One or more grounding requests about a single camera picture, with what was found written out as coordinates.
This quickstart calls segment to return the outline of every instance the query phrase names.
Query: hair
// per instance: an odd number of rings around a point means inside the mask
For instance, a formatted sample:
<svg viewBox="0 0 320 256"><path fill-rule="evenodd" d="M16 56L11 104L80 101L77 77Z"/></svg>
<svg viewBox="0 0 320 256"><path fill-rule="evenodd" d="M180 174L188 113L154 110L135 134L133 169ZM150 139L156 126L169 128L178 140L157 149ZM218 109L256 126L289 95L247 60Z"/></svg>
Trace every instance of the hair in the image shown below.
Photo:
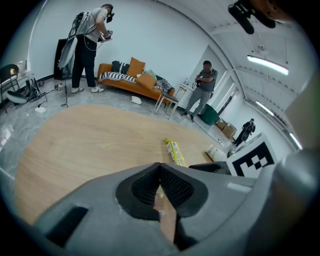
<svg viewBox="0 0 320 256"><path fill-rule="evenodd" d="M205 60L204 63L203 63L203 65L207 65L207 64L209 64L210 67L212 67L211 62L209 60Z"/></svg>
<svg viewBox="0 0 320 256"><path fill-rule="evenodd" d="M102 5L101 8L102 7L107 7L107 6L111 9L111 11L114 9L114 6L112 4L109 4L109 3L106 3L106 4Z"/></svg>

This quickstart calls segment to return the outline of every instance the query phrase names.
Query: orange leather sofa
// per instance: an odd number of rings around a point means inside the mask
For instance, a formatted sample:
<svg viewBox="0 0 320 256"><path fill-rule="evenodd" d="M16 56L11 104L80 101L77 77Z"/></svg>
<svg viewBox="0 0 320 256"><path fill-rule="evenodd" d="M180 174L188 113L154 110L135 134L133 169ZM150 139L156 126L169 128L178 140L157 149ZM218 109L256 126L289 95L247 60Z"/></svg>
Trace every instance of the orange leather sofa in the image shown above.
<svg viewBox="0 0 320 256"><path fill-rule="evenodd" d="M118 87L136 94L140 94L155 100L158 100L160 94L161 94L161 90L160 89L153 89L153 90L149 90L144 88L143 86L141 86L138 83L131 83L131 82L127 82L124 80L120 80L120 81L114 81L114 80L109 80L109 79L105 79L103 81L99 81L99 77L102 73L104 72L111 72L112 71L112 64L100 64L99 65L99 69L98 69L98 75L97 75L97 83L98 84L103 84L103 85L108 85L108 86L114 86L114 87ZM175 90L172 89L170 92L170 95L173 96L175 93Z"/></svg>

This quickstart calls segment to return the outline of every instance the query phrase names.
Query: sneaker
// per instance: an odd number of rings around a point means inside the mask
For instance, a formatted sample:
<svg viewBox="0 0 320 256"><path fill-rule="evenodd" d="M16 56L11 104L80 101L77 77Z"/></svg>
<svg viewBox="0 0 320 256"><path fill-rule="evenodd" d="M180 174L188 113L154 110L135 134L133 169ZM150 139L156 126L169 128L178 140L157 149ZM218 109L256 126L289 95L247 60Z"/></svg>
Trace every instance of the sneaker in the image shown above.
<svg viewBox="0 0 320 256"><path fill-rule="evenodd" d="M103 92L105 89L102 89L99 87L99 85L97 85L96 87L92 87L91 92L92 93L101 93Z"/></svg>
<svg viewBox="0 0 320 256"><path fill-rule="evenodd" d="M84 90L84 88L80 88L80 87L78 87L78 88L72 88L71 89L71 93L72 94L76 94L77 92L82 92Z"/></svg>

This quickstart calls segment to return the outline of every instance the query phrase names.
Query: orange pillow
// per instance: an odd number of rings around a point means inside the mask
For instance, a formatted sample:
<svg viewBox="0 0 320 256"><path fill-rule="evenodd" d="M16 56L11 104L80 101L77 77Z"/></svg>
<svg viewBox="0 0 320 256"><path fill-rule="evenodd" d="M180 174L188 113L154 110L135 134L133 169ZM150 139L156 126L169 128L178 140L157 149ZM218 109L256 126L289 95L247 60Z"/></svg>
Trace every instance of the orange pillow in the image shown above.
<svg viewBox="0 0 320 256"><path fill-rule="evenodd" d="M132 57L130 61L129 69L126 72L126 74L128 76L132 76L136 78L138 74L142 74L142 72L144 71L145 65L146 65L145 62L141 62Z"/></svg>
<svg viewBox="0 0 320 256"><path fill-rule="evenodd" d="M152 91L154 89L154 85L157 82L157 79L155 79L152 75L149 73L144 73L142 76L135 79L135 81L143 86L144 88Z"/></svg>

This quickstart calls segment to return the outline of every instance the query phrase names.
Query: gray pants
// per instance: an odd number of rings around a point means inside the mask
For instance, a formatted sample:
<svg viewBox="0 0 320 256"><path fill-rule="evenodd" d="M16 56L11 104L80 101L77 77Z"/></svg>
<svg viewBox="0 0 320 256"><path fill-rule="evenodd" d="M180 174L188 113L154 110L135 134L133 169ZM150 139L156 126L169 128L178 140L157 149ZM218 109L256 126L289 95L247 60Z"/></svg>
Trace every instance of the gray pants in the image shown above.
<svg viewBox="0 0 320 256"><path fill-rule="evenodd" d="M197 87L192 93L191 98L189 99L188 106L186 107L186 112L188 114L192 114L193 117L196 117L200 113L200 111L204 108L204 106L210 99L210 96L211 96L211 92L203 91L199 87ZM190 113L190 109L199 99L200 99L199 106L194 110L193 113Z"/></svg>

